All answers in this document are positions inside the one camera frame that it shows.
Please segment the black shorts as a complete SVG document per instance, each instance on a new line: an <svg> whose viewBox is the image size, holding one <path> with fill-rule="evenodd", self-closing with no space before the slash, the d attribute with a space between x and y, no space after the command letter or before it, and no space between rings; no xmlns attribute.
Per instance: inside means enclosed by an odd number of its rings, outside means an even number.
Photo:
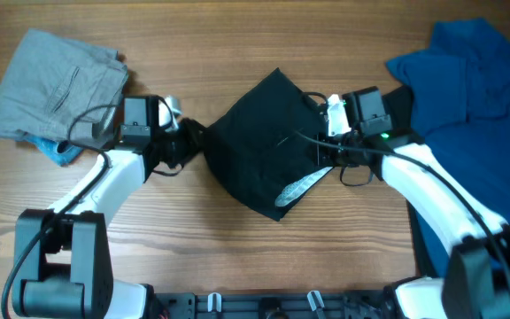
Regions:
<svg viewBox="0 0 510 319"><path fill-rule="evenodd" d="M205 129L204 156L233 198L278 222L333 169L308 140L326 129L314 100L276 68Z"/></svg>

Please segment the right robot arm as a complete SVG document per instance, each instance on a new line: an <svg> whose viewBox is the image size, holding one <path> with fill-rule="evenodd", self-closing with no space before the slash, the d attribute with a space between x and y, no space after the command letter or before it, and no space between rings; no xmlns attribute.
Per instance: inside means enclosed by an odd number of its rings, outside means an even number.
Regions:
<svg viewBox="0 0 510 319"><path fill-rule="evenodd" d="M316 144L329 163L368 166L405 197L449 256L443 277L386 286L382 318L510 318L510 225L461 187L420 136L406 128Z"/></svg>

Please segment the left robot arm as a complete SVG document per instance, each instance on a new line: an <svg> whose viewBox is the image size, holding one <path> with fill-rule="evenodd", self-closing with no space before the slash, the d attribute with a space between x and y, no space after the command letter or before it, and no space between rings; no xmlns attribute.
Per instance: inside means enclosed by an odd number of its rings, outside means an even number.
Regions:
<svg viewBox="0 0 510 319"><path fill-rule="evenodd" d="M48 209L27 209L15 224L13 267L2 291L4 318L141 318L148 289L116 281L107 226L157 165L184 166L205 127L124 127L122 145L101 150L88 174Z"/></svg>

